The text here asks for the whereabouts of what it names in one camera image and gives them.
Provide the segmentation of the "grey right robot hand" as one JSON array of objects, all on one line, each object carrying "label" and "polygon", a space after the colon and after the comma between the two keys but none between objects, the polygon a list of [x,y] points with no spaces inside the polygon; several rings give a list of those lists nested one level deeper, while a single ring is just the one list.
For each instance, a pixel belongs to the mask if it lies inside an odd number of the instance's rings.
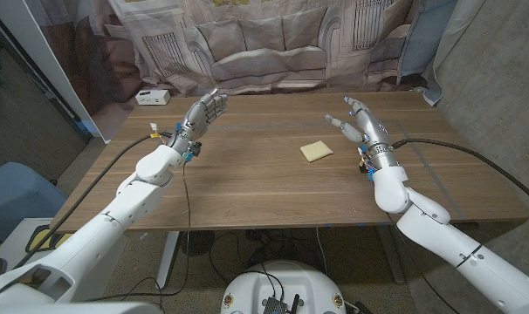
[{"label": "grey right robot hand", "polygon": [[344,100],[352,107],[356,127],[330,114],[326,114],[324,120],[338,128],[348,140],[364,145],[366,153],[376,169],[397,167],[399,163],[389,148],[386,128],[363,102],[348,96],[345,96]]}]

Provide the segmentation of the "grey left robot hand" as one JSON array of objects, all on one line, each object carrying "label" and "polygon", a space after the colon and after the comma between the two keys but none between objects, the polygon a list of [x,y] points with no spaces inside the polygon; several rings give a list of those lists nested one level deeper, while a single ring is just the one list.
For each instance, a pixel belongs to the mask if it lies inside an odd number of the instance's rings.
[{"label": "grey left robot hand", "polygon": [[169,146],[180,154],[185,153],[206,133],[208,126],[227,111],[227,100],[228,96],[217,89],[203,95],[185,114]]}]

